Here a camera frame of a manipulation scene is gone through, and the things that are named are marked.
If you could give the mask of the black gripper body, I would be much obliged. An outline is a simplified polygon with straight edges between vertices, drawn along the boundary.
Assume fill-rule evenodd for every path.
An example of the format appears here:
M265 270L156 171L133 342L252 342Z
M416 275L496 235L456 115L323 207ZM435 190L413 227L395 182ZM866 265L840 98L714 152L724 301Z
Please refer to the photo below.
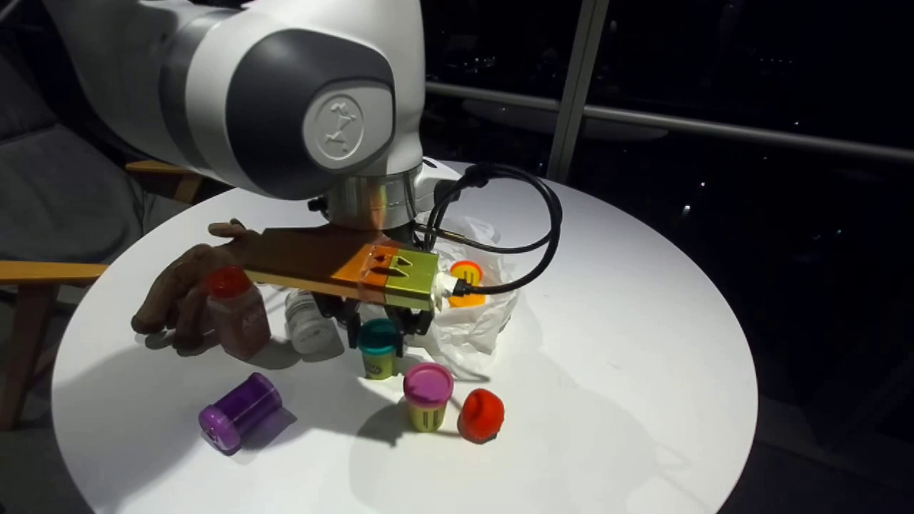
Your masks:
M313 298L323 317L330 317L345 335L357 335L363 322L367 321L390 321L405 335L425 335L435 315L432 312L412 312L412 308L395 308L395 307L373 307L345 298Z

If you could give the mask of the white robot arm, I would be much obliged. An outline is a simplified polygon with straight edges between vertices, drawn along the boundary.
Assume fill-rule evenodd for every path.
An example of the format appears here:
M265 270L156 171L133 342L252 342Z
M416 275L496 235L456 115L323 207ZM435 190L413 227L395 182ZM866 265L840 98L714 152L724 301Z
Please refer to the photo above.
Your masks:
M427 202L420 0L40 0L95 115L225 187L323 202L320 230L227 242L265 278L363 301L339 265Z

